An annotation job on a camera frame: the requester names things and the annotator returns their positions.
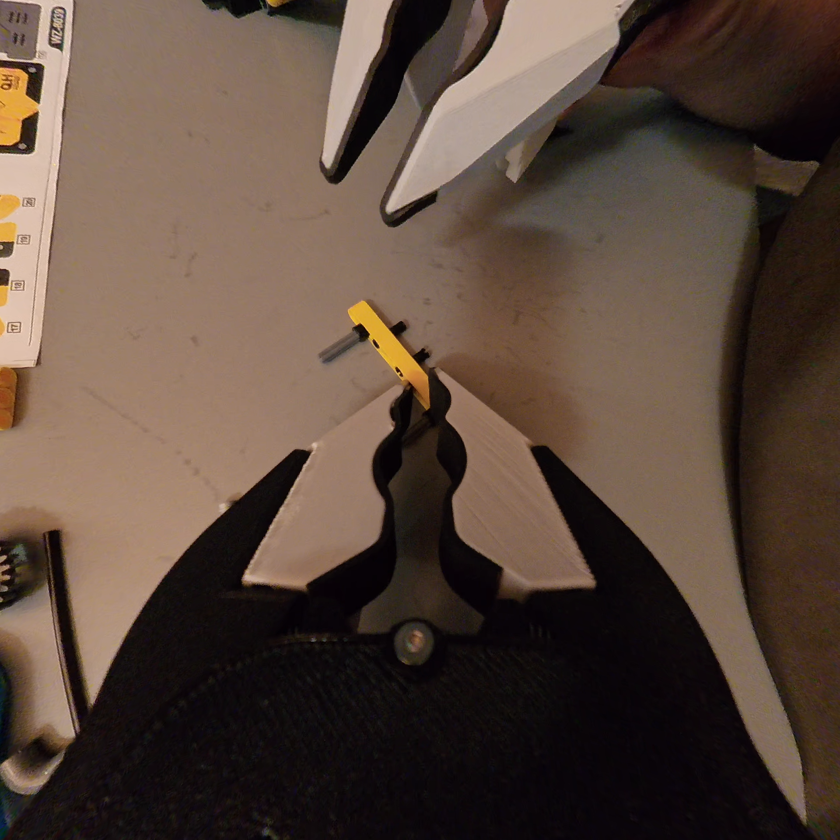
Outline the yellow and black sticker sheet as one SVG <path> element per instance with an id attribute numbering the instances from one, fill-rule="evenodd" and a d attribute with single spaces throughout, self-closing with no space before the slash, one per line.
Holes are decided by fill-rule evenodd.
<path id="1" fill-rule="evenodd" d="M 39 358 L 73 9 L 1 2 L 1 364 L 10 368 Z"/>

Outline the person's leg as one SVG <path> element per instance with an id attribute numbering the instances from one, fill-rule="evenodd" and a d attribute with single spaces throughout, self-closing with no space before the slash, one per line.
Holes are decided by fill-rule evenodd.
<path id="1" fill-rule="evenodd" d="M 838 142 L 759 274 L 739 456 L 750 612 L 801 755 L 807 822 L 838 838 Z"/>

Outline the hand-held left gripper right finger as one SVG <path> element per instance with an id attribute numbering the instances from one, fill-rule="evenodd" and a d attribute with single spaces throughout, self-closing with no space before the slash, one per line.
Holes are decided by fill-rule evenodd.
<path id="1" fill-rule="evenodd" d="M 499 600 L 593 590 L 532 442 L 449 374 L 431 371 L 428 386 L 450 480 L 438 556 L 451 589 L 483 616 Z"/>

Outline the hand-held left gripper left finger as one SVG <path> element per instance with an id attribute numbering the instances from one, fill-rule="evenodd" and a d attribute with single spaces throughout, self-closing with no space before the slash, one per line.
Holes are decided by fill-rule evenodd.
<path id="1" fill-rule="evenodd" d="M 331 599 L 357 613 L 396 566 L 389 484 L 402 466 L 413 395 L 393 387 L 309 449 L 242 578 L 243 593 Z"/>

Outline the black toy axle rod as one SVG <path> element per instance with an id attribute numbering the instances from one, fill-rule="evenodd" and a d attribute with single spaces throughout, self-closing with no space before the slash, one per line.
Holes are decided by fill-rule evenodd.
<path id="1" fill-rule="evenodd" d="M 65 690 L 73 732 L 78 734 L 89 713 L 89 696 L 82 673 L 76 627 L 71 611 L 67 567 L 61 531 L 49 530 L 43 535 L 46 579 L 59 667 Z"/>

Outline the yellow toy beam with holes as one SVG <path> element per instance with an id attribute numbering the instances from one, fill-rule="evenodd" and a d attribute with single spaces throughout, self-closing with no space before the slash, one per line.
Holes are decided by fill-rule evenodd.
<path id="1" fill-rule="evenodd" d="M 354 326 L 368 333 L 369 341 L 404 385 L 410 385 L 423 409 L 430 408 L 428 374 L 366 301 L 354 304 L 348 314 Z"/>

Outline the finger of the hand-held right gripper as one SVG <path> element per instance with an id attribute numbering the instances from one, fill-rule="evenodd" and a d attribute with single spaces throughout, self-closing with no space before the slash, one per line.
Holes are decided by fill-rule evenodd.
<path id="1" fill-rule="evenodd" d="M 632 2 L 510 1 L 488 50 L 423 110 L 381 203 L 396 226 L 489 151 L 516 144 L 602 77 Z"/>
<path id="2" fill-rule="evenodd" d="M 349 1 L 332 74 L 321 172 L 349 173 L 393 108 L 406 70 L 444 25 L 450 1 Z"/>

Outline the person's right hand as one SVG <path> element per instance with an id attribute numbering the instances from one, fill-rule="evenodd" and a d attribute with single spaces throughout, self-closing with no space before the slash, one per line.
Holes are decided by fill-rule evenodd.
<path id="1" fill-rule="evenodd" d="M 662 91 L 782 159 L 822 161 L 839 132 L 839 2 L 680 2 L 602 81 Z"/>

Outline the long grey toy pin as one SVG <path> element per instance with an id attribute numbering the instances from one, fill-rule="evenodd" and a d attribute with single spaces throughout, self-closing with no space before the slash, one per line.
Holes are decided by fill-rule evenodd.
<path id="1" fill-rule="evenodd" d="M 374 331 L 376 334 L 383 333 L 385 326 L 380 325 L 379 327 L 374 326 Z M 388 331 L 394 335 L 395 337 L 400 336 L 407 330 L 407 324 L 404 321 L 399 321 L 396 324 L 392 325 L 390 328 L 387 328 Z M 377 352 L 383 358 L 385 362 L 392 366 L 392 360 L 388 356 L 388 354 L 382 349 L 380 344 L 375 339 L 371 339 L 371 333 L 367 329 L 367 327 L 362 323 L 356 323 L 351 332 L 343 336 L 338 341 L 332 343 L 328 348 L 322 350 L 318 353 L 318 359 L 326 364 L 331 362 L 341 356 L 342 354 L 346 353 L 348 350 L 352 349 L 356 344 L 362 343 L 364 341 L 370 341 L 372 345 L 377 349 Z"/>

